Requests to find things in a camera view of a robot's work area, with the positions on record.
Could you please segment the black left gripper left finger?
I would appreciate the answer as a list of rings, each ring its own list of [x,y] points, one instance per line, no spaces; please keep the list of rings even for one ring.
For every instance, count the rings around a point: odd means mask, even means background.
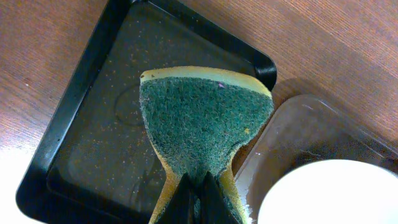
[[[194,224],[195,191],[187,174],[184,174],[169,204],[156,224]]]

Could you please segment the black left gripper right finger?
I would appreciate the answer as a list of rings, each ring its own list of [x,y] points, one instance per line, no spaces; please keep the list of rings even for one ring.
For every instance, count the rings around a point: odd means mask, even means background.
[[[200,224],[238,224],[228,210],[215,178],[207,172],[199,188]]]

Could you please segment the green yellow sponge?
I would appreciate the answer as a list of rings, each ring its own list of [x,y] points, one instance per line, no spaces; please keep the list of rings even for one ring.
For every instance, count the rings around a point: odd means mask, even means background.
[[[146,133],[166,173],[150,222],[165,216],[183,177],[199,189],[210,174],[227,214],[248,223],[232,161],[274,110],[268,87],[250,75],[219,68],[160,68],[142,73],[139,101]]]

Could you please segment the white plate with sauce smear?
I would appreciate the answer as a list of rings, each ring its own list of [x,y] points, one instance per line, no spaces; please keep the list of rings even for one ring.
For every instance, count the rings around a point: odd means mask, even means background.
[[[268,191],[258,223],[397,224],[397,175],[359,161],[313,162]]]

